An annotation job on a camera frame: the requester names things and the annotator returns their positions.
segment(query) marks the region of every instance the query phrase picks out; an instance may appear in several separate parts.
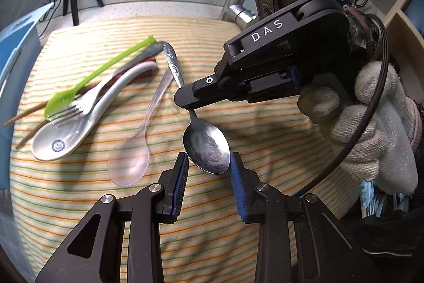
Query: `silver spoon bowl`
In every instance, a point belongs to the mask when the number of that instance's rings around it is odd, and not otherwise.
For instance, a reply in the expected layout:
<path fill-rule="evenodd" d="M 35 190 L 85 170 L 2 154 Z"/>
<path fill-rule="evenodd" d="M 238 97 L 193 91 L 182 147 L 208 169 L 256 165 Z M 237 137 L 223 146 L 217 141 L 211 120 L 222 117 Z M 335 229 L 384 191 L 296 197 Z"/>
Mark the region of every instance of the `silver spoon bowl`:
<path fill-rule="evenodd" d="M 174 49 L 166 43 L 163 51 L 178 87 L 183 87 L 184 80 Z M 188 157 L 205 172 L 225 173 L 230 166 L 230 147 L 224 134 L 216 126 L 200 120 L 194 110 L 189 110 L 189 113 L 190 124 L 183 135 Z"/>

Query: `lime green plastic spoon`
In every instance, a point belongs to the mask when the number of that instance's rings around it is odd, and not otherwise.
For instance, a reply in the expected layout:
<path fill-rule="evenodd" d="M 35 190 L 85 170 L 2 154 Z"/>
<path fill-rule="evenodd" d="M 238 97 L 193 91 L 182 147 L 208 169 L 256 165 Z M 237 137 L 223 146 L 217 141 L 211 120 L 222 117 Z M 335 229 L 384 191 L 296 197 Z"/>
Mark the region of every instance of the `lime green plastic spoon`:
<path fill-rule="evenodd" d="M 146 40 L 138 43 L 137 45 L 128 48 L 126 51 L 122 52 L 121 54 L 117 55 L 115 58 L 109 60 L 107 63 L 103 64 L 100 68 L 98 68 L 96 71 L 94 71 L 90 76 L 87 76 L 84 78 L 80 83 L 78 83 L 75 87 L 69 90 L 64 90 L 62 92 L 58 92 L 53 95 L 53 97 L 47 102 L 47 105 L 44 109 L 44 118 L 46 120 L 49 120 L 49 115 L 57 112 L 59 109 L 69 105 L 74 99 L 77 92 L 84 88 L 85 85 L 90 82 L 93 78 L 100 75 L 103 71 L 110 68 L 112 65 L 116 64 L 118 61 L 124 59 L 127 55 L 130 55 L 131 53 L 134 53 L 135 51 L 139 50 L 140 48 L 151 45 L 156 42 L 156 39 L 153 36 L 149 36 Z"/>

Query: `translucent spoon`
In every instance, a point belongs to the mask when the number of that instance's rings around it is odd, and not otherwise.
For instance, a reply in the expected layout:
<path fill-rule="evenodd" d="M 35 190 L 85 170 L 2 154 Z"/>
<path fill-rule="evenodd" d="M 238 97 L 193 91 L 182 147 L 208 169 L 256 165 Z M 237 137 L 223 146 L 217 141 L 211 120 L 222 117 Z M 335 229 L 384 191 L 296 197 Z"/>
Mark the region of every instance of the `translucent spoon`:
<path fill-rule="evenodd" d="M 131 137 L 119 142 L 113 148 L 108 162 L 109 178 L 121 187 L 128 187 L 139 181 L 149 166 L 150 153 L 146 141 L 146 128 L 150 116 L 163 93 L 173 80 L 172 72 L 167 69 L 153 95 L 143 122 Z"/>

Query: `white knit glove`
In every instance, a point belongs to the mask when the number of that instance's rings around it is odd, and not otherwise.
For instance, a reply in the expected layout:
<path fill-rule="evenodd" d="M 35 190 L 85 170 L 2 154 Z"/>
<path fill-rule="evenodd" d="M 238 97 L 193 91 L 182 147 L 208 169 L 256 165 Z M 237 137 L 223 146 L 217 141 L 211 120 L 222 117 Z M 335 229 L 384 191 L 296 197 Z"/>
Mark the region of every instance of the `white knit glove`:
<path fill-rule="evenodd" d="M 311 84 L 302 88 L 299 110 L 328 139 L 335 154 L 348 142 L 361 121 L 377 84 L 381 62 L 367 64 L 358 74 L 355 94 L 364 104 L 342 109 L 339 95 L 331 88 Z M 358 143 L 341 163 L 354 178 L 375 180 L 389 193 L 413 192 L 418 175 L 413 155 L 421 141 L 422 123 L 415 103 L 406 97 L 400 80 L 389 66 L 377 110 Z"/>

